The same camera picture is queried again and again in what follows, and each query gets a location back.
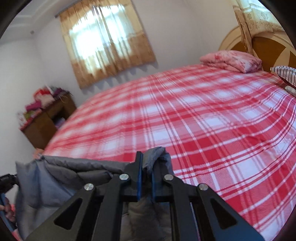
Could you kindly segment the grey padded jacket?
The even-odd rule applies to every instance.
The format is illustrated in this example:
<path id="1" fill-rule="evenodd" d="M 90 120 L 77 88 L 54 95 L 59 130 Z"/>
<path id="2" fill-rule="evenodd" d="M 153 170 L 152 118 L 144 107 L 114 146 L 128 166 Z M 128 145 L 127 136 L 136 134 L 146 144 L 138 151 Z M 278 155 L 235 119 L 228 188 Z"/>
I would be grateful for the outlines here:
<path id="1" fill-rule="evenodd" d="M 16 164 L 19 188 L 16 224 L 25 240 L 38 226 L 87 183 L 103 186 L 127 163 L 42 156 L 28 164 Z M 171 240 L 168 203 L 156 203 L 144 194 L 123 206 L 120 240 Z"/>

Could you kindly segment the pile of clothes on cabinet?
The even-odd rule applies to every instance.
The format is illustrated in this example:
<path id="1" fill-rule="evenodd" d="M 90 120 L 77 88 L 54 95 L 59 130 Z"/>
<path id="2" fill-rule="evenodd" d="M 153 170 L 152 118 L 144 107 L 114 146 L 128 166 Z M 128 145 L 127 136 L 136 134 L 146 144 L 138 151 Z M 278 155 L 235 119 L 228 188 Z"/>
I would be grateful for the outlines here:
<path id="1" fill-rule="evenodd" d="M 33 94 L 33 102 L 27 104 L 24 111 L 19 111 L 16 114 L 20 128 L 26 125 L 29 120 L 32 120 L 33 117 L 37 115 L 38 111 L 44 110 L 54 101 L 61 99 L 62 95 L 67 93 L 69 93 L 69 91 L 60 87 L 48 85 L 38 89 Z"/>

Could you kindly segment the brown wooden cabinet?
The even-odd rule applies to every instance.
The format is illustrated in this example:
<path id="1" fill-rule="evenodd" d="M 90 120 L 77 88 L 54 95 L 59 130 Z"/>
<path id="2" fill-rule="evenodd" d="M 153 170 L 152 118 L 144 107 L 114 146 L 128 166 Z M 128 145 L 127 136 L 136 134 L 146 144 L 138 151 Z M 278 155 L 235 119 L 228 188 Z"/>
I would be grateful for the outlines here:
<path id="1" fill-rule="evenodd" d="M 57 132 L 58 122 L 69 119 L 75 110 L 72 94 L 64 91 L 49 106 L 38 111 L 20 130 L 34 148 L 44 149 Z"/>

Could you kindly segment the red plaid bed sheet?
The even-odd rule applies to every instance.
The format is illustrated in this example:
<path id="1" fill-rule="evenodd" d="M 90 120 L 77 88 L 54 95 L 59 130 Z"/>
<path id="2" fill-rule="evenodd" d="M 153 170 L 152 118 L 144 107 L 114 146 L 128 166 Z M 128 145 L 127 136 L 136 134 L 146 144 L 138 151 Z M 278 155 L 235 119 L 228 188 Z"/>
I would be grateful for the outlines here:
<path id="1" fill-rule="evenodd" d="M 265 240 L 295 206 L 295 97 L 264 71 L 192 65 L 85 101 L 45 155 L 130 162 L 164 147 L 177 177 L 206 183 Z"/>

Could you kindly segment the pink floral pillow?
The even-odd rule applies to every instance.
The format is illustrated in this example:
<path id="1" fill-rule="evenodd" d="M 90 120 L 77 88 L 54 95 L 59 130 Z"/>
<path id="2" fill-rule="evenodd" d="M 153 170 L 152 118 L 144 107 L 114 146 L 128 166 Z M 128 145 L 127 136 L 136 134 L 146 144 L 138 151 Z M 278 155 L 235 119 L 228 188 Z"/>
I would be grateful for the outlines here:
<path id="1" fill-rule="evenodd" d="M 235 50 L 221 50 L 206 54 L 200 58 L 200 62 L 203 65 L 241 73 L 252 73 L 262 69 L 261 59 Z"/>

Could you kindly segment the beige curtain far window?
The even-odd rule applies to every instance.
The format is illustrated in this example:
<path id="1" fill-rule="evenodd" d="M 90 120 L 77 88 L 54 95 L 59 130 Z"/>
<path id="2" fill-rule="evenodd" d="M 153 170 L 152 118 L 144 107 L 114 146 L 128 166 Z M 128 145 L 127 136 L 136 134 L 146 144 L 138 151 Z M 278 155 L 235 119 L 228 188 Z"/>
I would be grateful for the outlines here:
<path id="1" fill-rule="evenodd" d="M 58 16 L 81 89 L 156 61 L 132 1 L 79 1 Z"/>

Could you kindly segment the striped pillow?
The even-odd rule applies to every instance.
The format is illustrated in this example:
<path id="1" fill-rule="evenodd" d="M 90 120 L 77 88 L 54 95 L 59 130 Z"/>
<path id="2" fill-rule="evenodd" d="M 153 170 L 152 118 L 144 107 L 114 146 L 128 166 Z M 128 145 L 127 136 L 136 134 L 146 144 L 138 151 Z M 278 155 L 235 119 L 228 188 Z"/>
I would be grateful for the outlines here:
<path id="1" fill-rule="evenodd" d="M 281 77 L 289 86 L 295 88 L 296 69 L 289 66 L 275 66 L 272 67 L 271 72 Z"/>

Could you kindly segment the wooden headboard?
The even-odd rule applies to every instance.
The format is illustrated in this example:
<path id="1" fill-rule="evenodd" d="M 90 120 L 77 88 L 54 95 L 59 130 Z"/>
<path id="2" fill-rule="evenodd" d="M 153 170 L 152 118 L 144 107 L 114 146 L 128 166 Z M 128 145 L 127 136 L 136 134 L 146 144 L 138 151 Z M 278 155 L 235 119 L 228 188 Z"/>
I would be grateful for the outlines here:
<path id="1" fill-rule="evenodd" d="M 262 68 L 269 72 L 276 66 L 295 68 L 295 48 L 285 32 L 260 33 L 252 39 L 253 54 L 262 60 Z M 220 50 L 245 52 L 239 27 L 231 30 L 220 45 Z"/>

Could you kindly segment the beige lace curtain near headboard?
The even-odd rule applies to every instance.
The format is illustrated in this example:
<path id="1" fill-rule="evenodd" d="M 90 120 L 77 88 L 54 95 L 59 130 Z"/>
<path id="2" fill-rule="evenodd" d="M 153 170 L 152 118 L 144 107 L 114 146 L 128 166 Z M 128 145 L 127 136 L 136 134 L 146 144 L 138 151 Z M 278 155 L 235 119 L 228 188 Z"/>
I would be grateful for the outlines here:
<path id="1" fill-rule="evenodd" d="M 271 11 L 260 1 L 232 0 L 231 3 L 241 30 L 241 41 L 249 54 L 253 54 L 252 38 L 256 35 L 285 31 Z"/>

